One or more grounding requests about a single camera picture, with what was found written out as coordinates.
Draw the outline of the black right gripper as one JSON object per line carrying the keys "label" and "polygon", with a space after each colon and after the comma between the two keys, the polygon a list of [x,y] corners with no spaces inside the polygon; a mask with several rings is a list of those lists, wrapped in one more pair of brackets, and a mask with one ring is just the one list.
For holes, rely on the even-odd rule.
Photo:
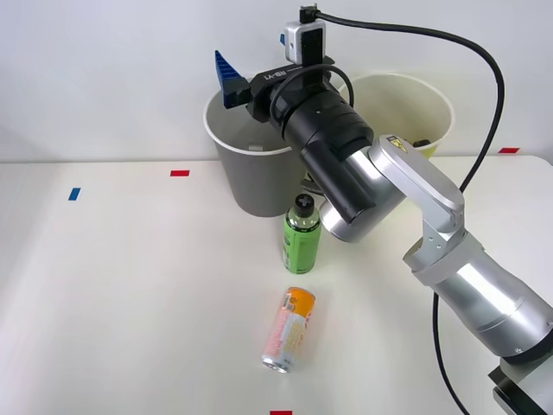
{"label": "black right gripper", "polygon": [[[285,46],[285,34],[279,41]],[[243,77],[220,53],[214,51],[215,68],[223,106],[226,109],[246,105],[246,110],[257,121],[289,121],[299,113],[326,111],[337,106],[337,90],[330,85],[329,71],[319,73],[322,80],[315,81],[317,73],[299,75],[277,97],[274,115],[270,105],[278,87],[292,74],[302,70],[301,65],[290,64],[257,74],[250,82]]]}

